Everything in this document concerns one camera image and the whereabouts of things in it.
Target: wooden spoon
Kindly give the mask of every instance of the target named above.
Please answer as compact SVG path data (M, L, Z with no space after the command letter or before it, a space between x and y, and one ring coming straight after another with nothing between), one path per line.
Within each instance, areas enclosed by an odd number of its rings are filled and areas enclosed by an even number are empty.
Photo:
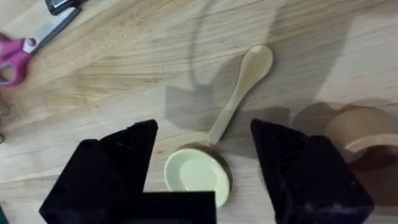
M209 132L208 140L210 143L218 143L246 93L268 74L273 61L272 51L265 45L257 45L246 52L242 59L241 71L232 97Z

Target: black object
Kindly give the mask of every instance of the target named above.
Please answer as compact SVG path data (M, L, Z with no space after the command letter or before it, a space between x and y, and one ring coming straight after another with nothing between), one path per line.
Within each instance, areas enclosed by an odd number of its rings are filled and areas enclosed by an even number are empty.
M7 218L0 207L0 224L8 224Z
M78 7L83 0L45 0L51 15L56 16L68 7Z
M251 131L277 223L357 224L373 210L328 138L257 119Z
M216 223L214 192L142 193L157 123L84 140L39 212L48 224Z

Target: spoon handle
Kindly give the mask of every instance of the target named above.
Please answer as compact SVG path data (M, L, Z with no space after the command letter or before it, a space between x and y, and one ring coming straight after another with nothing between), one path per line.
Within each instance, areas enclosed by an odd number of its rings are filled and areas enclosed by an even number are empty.
M218 116L216 123L209 132L208 140L210 143L216 144L221 139L238 105L239 103L236 103L235 100L230 100L224 107L221 114Z

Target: scissors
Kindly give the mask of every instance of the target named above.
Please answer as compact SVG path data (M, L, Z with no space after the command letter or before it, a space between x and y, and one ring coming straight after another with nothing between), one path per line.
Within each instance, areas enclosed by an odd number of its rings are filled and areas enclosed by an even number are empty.
M21 84L34 53L64 30L79 12L79 8L69 7L26 39L12 40L0 34L0 71L7 67L13 70L10 79L0 78L0 87Z

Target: wooden table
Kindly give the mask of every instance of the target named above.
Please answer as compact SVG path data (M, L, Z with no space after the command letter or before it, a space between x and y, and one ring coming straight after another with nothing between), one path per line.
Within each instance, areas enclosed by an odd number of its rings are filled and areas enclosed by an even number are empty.
M166 190L177 147L204 141L243 53L267 44L272 75L250 92L219 147L234 172L219 223L274 223L249 132L253 118L321 134L347 104L398 113L397 1L92 0L1 91L0 204L10 223L43 223L39 206L87 138L156 119L147 191ZM0 2L0 30L25 37L50 18L44 0ZM398 169L359 174L376 203L368 223L396 223ZM377 197L391 199L382 202Z

